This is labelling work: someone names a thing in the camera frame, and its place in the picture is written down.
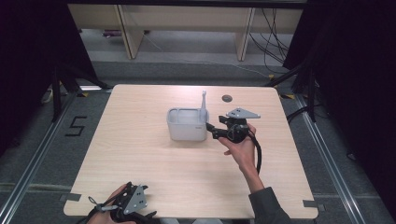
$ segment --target white plastic container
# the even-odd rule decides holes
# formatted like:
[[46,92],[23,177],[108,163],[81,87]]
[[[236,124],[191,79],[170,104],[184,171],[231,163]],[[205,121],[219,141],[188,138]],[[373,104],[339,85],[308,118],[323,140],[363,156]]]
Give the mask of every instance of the white plastic container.
[[171,108],[166,119],[171,138],[177,141],[206,140],[207,120],[201,119],[201,110],[202,108]]

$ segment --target fingers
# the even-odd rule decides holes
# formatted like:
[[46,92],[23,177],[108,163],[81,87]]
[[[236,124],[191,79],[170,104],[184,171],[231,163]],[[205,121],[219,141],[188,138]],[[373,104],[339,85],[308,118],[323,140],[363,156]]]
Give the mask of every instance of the fingers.
[[247,126],[248,126],[248,128],[249,128],[254,134],[256,134],[256,128],[253,127],[253,125],[251,125],[251,124],[248,123]]
[[119,187],[118,189],[116,189],[116,191],[114,191],[114,192],[110,195],[110,197],[108,197],[108,198],[110,199],[110,198],[116,196],[116,195],[119,194],[123,189],[125,189],[125,187],[126,187],[126,184],[120,186],[120,187]]
[[228,138],[225,137],[220,137],[219,142],[221,142],[228,149],[230,149],[230,147],[233,145],[233,142],[231,142],[230,140],[228,140]]

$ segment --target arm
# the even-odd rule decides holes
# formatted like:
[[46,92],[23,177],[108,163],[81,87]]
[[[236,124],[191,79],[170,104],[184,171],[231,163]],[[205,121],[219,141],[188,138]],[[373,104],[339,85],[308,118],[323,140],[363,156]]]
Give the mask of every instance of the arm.
[[[113,196],[116,196],[117,194],[119,194],[120,192],[122,192],[122,190],[125,188],[126,185],[122,185],[120,186],[116,191],[114,191],[110,197],[108,197],[109,199],[112,198]],[[127,221],[127,222],[122,222],[123,224],[136,224],[133,221]],[[116,222],[113,221],[113,219],[111,219],[110,216],[110,212],[104,212],[104,213],[100,213],[97,212],[95,213],[90,220],[88,221],[88,224],[116,224]]]
[[[256,129],[248,124],[253,134]],[[224,155],[232,155],[239,170],[244,175],[250,195],[248,196],[253,207],[256,224],[290,223],[288,214],[280,207],[279,202],[271,188],[265,188],[254,165],[254,144],[249,137],[241,143],[235,144],[227,138],[219,141],[228,148]]]

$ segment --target light wood tabletop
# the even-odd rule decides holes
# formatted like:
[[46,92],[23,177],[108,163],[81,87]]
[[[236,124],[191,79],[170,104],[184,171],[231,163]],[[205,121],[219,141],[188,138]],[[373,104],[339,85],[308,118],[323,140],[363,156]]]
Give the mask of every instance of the light wood tabletop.
[[[209,122],[242,107],[261,115],[247,122],[257,129],[262,146],[260,176],[272,187],[291,218],[315,218],[317,208],[277,92],[273,88],[218,86],[118,85],[107,102],[67,201],[69,216],[86,216],[93,208],[88,196],[103,203],[120,185],[147,185],[148,207],[156,217],[254,218],[248,185],[232,156],[211,133],[205,141],[174,141],[166,115],[172,107],[199,108],[206,90]],[[230,103],[222,101],[231,95]]]

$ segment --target forearm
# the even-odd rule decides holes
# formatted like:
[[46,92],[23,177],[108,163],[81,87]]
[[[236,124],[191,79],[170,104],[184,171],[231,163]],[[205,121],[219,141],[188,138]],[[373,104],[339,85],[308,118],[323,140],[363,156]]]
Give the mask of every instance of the forearm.
[[249,195],[254,211],[255,224],[288,224],[290,218],[280,207],[271,188],[262,189]]
[[264,184],[262,183],[254,164],[241,166],[240,170],[242,171],[242,174],[244,174],[250,193],[264,189]]

